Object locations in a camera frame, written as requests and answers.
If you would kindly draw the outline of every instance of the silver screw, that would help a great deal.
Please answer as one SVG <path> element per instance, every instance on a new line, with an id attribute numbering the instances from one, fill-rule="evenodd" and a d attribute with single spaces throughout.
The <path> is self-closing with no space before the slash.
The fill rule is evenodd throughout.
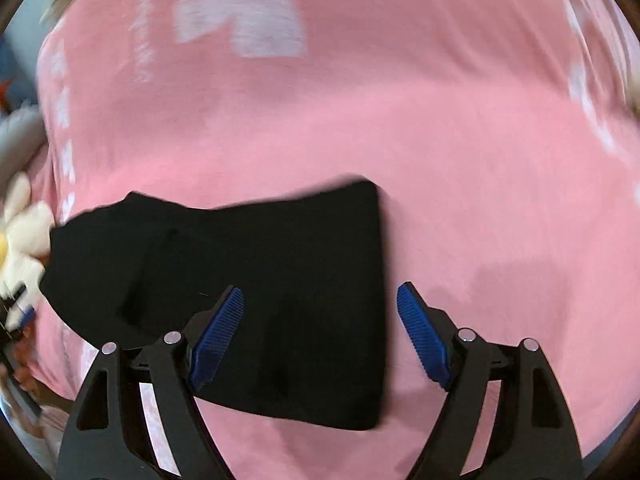
<path id="1" fill-rule="evenodd" d="M 111 355 L 118 349 L 116 343 L 105 343 L 102 345 L 102 353 L 105 355 Z"/>
<path id="2" fill-rule="evenodd" d="M 476 338 L 476 333 L 470 328 L 461 328 L 458 330 L 458 337 L 465 343 L 471 343 Z"/>
<path id="3" fill-rule="evenodd" d="M 178 341 L 182 339 L 182 335 L 180 332 L 168 332 L 164 334 L 164 342 L 168 345 L 175 345 Z"/>
<path id="4" fill-rule="evenodd" d="M 524 345 L 524 348 L 529 350 L 529 352 L 535 352 L 540 348 L 539 343 L 530 337 L 527 337 L 522 344 Z"/>

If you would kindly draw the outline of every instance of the pink fabric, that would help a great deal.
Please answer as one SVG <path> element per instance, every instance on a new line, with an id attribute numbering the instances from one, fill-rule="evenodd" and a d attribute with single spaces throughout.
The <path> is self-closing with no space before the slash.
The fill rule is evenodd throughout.
<path id="1" fill-rule="evenodd" d="M 77 0 L 39 64 L 58 217 L 130 190 L 213 208 L 362 174 L 384 192 L 390 304 L 412 280 L 488 340 L 538 339 L 587 454 L 640 397 L 639 129 L 589 2 Z M 55 318 L 44 304 L 41 368 L 71 392 L 81 342 L 56 346 Z M 444 394 L 389 320 L 376 430 L 200 403 L 239 479 L 407 475 Z"/>

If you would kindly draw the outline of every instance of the black cloth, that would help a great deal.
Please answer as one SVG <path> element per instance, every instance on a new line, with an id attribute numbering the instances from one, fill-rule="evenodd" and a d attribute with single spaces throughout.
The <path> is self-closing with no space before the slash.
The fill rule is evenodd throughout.
<path id="1" fill-rule="evenodd" d="M 130 193 L 53 229 L 41 289 L 95 347 L 136 348 L 239 286 L 244 318 L 198 396 L 368 430 L 385 371 L 382 240 L 378 190 L 364 180 L 217 210 Z"/>

